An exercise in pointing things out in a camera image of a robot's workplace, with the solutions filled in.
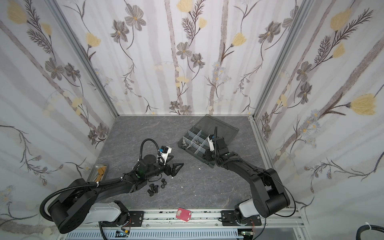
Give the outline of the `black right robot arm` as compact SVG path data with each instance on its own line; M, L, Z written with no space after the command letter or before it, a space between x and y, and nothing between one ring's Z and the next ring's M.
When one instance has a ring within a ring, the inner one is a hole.
M294 199L292 193L281 182L278 173L270 169L256 167L242 159L237 153L230 152L223 137L218 136L218 127L214 133L208 136L213 149L204 154L206 159L214 160L216 166L231 171L249 185L251 198L235 206L234 215L238 223L242 224L252 217L268 218L276 215L282 218L292 217L297 207L289 215L281 215L278 212L291 205Z

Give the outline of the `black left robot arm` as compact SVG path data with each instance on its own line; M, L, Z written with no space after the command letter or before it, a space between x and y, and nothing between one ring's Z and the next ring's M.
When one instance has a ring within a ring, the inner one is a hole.
M117 195L134 193L155 176L176 176L184 165L169 165L168 161L173 159L173 156L168 156L171 149L155 146L156 155L143 156L144 145L141 144L138 162L130 172L118 178L101 182L77 179L68 187L48 195L40 204L40 215L55 223L61 234L67 234L85 222L94 204Z

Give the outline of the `pile of black nuts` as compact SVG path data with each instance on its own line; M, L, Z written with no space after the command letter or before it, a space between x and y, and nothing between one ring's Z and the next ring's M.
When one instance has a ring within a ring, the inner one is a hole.
M162 184L161 184L161 188L164 189L165 186L167 185L167 182L166 182L165 179L161 179L161 182L162 182Z

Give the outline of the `clear compartment organizer box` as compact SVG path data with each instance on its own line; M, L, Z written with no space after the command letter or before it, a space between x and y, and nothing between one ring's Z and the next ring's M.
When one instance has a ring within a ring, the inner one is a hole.
M218 136L224 138L227 145L233 141L239 132L238 128L211 115L205 115L183 135L178 141L178 147L213 168L216 164L215 160L206 157L205 153L211 151L210 140L214 135L215 128L218 128Z

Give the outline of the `pink plastic card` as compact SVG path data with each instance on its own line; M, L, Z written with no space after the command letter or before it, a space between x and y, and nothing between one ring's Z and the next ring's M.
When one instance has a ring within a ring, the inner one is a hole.
M176 218L184 222L189 222L192 218L192 212L190 210L178 208Z

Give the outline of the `metal tray with tools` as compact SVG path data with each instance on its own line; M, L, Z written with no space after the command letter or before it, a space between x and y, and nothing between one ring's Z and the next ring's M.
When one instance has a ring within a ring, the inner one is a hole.
M93 166L88 176L87 182L100 182L107 175L108 164L98 163Z

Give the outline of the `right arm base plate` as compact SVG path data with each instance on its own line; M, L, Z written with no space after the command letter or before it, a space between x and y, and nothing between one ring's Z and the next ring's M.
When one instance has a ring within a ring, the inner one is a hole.
M259 215L244 217L238 210L221 211L219 221L225 227L253 227L262 225Z

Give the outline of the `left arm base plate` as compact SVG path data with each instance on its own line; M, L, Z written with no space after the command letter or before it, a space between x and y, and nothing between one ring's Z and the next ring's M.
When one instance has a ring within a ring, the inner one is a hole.
M116 219L118 227L141 227L144 220L144 211L122 212Z

